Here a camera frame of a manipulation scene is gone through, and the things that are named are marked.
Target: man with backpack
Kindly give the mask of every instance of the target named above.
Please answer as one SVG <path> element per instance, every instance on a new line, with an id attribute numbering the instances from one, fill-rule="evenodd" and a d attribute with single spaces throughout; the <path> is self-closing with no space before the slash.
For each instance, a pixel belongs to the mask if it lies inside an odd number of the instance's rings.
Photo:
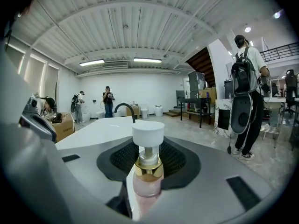
<path id="1" fill-rule="evenodd" d="M 71 111 L 75 112 L 76 114 L 77 124 L 84 123 L 81 112 L 81 104 L 85 103 L 85 101 L 83 100 L 84 95 L 84 92 L 80 91 L 80 93 L 78 95 L 74 95 L 73 99 L 71 100 Z"/>
<path id="2" fill-rule="evenodd" d="M 253 65 L 257 80 L 260 77 L 260 73 L 265 77 L 270 76 L 270 72 L 261 54 L 256 48 L 249 47 L 249 42 L 245 39 L 244 36 L 237 35 L 235 37 L 235 43 L 238 47 L 238 53 L 236 54 L 236 59 L 239 59 L 239 57 L 247 57 Z M 240 160 L 247 160 L 247 161 L 254 159 L 254 154 L 252 154 L 250 150 L 260 133 L 262 120 L 263 120 L 263 90 L 260 88 L 260 85 L 257 84 L 256 89 L 252 91 L 250 95 L 253 102 L 253 110 L 251 114 L 251 117 L 253 117 L 253 119 L 251 120 L 249 130 L 247 127 L 247 129 L 243 133 L 238 135 L 235 144 L 235 149 L 232 152 L 234 155 L 239 155 L 238 158 Z"/>

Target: cap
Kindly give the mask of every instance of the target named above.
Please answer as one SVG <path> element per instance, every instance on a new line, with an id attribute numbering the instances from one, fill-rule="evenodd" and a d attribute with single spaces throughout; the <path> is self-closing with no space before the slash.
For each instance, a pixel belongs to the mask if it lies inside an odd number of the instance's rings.
<path id="1" fill-rule="evenodd" d="M 249 43 L 243 35 L 235 36 L 235 43 L 236 43 L 237 47 L 239 47 L 239 44 L 242 43 L 243 41 L 246 41 L 247 43 Z"/>
<path id="2" fill-rule="evenodd" d="M 46 98 L 47 103 L 49 104 L 51 109 L 55 108 L 55 100 L 52 98 Z"/>

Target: backpack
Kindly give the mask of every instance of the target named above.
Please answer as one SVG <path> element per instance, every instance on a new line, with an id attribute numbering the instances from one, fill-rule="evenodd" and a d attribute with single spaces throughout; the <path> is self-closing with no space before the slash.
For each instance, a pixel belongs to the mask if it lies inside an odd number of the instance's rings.
<path id="1" fill-rule="evenodd" d="M 78 95 L 74 95 L 71 99 L 71 112 L 74 113 L 76 111 L 76 103 L 79 102 Z"/>
<path id="2" fill-rule="evenodd" d="M 249 47 L 245 48 L 244 56 L 235 55 L 236 62 L 232 66 L 231 75 L 233 79 L 234 94 L 251 93 L 257 89 L 258 78 L 252 62 L 247 57 Z"/>

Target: faucet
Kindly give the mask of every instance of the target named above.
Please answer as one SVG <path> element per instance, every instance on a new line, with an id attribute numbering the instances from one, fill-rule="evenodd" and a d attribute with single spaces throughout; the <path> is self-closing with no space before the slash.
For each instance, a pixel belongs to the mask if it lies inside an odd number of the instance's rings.
<path id="1" fill-rule="evenodd" d="M 122 106 L 122 105 L 124 105 L 124 106 L 126 106 L 126 107 L 128 107 L 128 108 L 130 109 L 131 114 L 132 114 L 133 123 L 135 123 L 134 110 L 132 109 L 132 107 L 131 107 L 130 105 L 128 105 L 128 104 L 126 104 L 126 103 L 121 103 L 121 104 L 117 105 L 117 106 L 115 107 L 115 109 L 114 109 L 114 113 L 116 113 L 117 110 L 118 110 L 118 108 L 119 108 L 120 106 Z"/>

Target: cardboard box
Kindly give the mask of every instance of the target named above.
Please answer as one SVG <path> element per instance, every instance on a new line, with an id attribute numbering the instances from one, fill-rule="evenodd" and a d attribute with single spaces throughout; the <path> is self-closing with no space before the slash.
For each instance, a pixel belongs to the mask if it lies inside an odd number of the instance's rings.
<path id="1" fill-rule="evenodd" d="M 206 98 L 206 93 L 209 93 L 209 98 L 211 98 L 211 104 L 214 105 L 216 104 L 216 87 L 212 87 L 212 88 L 205 88 L 203 90 L 199 91 L 199 94 L 201 94 L 202 98 Z"/>
<path id="2" fill-rule="evenodd" d="M 73 118 L 70 113 L 62 113 L 61 123 L 52 124 L 56 132 L 56 142 L 74 133 Z"/>

